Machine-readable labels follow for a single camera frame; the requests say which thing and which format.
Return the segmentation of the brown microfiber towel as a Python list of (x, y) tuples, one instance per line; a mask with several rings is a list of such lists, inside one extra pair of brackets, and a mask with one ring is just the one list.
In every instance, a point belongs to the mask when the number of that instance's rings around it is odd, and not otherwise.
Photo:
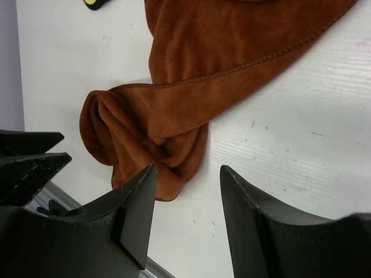
[(171, 201), (198, 172), (209, 122), (295, 63), (354, 0), (145, 1), (152, 82), (90, 92), (79, 129), (118, 188), (148, 165)]

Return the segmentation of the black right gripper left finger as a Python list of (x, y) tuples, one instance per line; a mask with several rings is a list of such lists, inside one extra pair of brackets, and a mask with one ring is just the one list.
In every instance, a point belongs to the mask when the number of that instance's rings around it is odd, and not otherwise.
[(145, 268), (158, 171), (62, 216), (1, 208), (2, 277), (139, 277)]

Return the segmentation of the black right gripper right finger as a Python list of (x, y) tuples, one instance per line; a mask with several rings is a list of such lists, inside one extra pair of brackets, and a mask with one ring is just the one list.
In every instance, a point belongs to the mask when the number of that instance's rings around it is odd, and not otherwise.
[(226, 165), (220, 188), (235, 277), (370, 276), (370, 214), (307, 213)]

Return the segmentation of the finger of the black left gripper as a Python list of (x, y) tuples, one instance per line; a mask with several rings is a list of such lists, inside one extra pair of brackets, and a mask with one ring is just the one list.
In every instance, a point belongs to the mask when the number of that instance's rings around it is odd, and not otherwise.
[(25, 206), (70, 161), (67, 153), (1, 157), (1, 202)]
[(64, 136), (59, 132), (1, 130), (1, 157), (12, 156), (64, 156), (64, 153), (48, 153), (61, 142)]

